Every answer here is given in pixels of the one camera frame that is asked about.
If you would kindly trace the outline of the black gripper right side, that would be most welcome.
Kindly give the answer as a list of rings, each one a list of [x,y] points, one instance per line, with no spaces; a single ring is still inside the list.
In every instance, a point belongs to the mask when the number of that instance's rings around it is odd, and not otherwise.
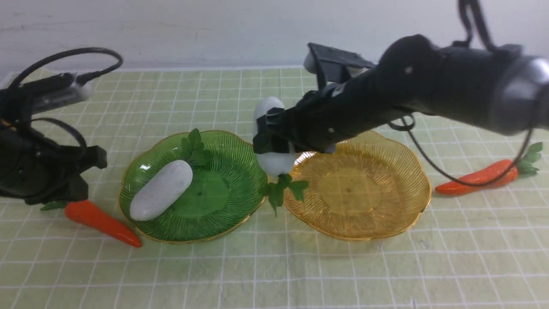
[[[308,92],[292,108],[272,108],[256,120],[253,151],[331,153],[338,142],[406,117],[410,111],[381,98],[374,72]]]

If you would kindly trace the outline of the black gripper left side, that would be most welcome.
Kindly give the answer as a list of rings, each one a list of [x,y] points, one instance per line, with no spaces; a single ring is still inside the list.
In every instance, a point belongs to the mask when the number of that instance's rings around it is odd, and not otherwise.
[[[99,146],[62,146],[32,128],[1,127],[0,192],[28,205],[88,199],[82,173],[107,166]]]

